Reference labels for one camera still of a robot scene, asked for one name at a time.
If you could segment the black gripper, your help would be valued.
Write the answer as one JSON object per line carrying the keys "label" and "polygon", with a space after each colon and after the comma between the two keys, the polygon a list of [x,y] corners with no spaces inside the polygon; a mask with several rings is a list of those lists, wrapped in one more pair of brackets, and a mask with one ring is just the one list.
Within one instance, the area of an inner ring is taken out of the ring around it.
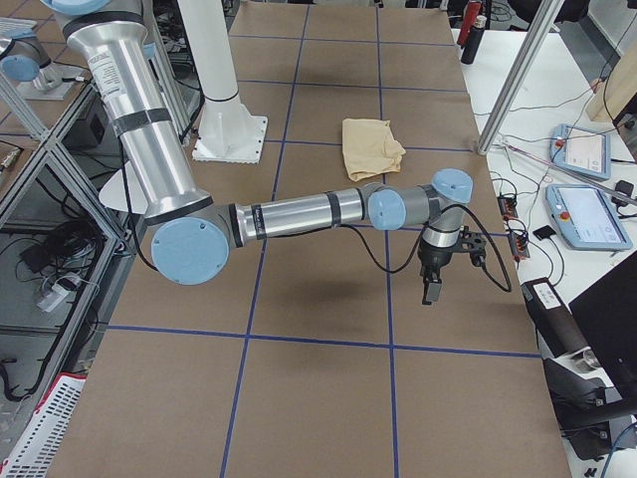
{"label": "black gripper", "polygon": [[474,267],[481,267],[486,258],[486,238],[467,226],[453,231],[443,231],[428,226],[418,244],[418,258],[423,278],[422,304],[433,305],[439,300],[442,290],[441,270],[452,260],[454,254],[469,254]]}

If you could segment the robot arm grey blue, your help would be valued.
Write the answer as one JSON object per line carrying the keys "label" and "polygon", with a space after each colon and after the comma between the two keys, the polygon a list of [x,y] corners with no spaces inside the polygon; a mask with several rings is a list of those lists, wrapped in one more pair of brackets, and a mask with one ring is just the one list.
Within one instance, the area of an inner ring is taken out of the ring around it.
{"label": "robot arm grey blue", "polygon": [[180,13],[190,36],[204,108],[199,138],[186,151],[143,55],[148,30],[139,1],[53,1],[67,44],[86,60],[120,151],[121,172],[135,177],[145,199],[141,212],[151,233],[147,264],[180,285],[217,276],[233,249],[369,221],[380,231],[419,226],[411,256],[420,261],[423,303],[440,296],[442,269],[460,253],[486,265],[486,235],[464,224],[473,192],[460,169],[437,171],[425,185],[397,189],[371,183],[293,199],[218,203],[199,187],[191,159],[220,166],[223,178],[251,194],[260,172],[267,121],[242,104],[219,6],[199,1]]}

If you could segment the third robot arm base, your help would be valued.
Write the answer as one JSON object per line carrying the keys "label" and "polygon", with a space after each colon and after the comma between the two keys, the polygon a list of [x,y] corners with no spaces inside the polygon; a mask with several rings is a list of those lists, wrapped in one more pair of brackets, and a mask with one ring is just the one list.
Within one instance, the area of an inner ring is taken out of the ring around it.
{"label": "third robot arm base", "polygon": [[25,100],[62,101],[72,85],[65,68],[56,65],[32,29],[1,33],[1,73],[17,83]]}

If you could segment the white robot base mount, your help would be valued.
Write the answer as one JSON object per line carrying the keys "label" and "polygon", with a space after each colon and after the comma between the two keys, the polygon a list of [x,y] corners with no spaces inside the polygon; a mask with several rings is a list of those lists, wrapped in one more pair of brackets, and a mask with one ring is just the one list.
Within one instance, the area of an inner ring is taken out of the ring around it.
{"label": "white robot base mount", "polygon": [[240,98],[222,3],[183,0],[178,7],[204,97],[193,158],[258,163],[268,119],[251,115]]}

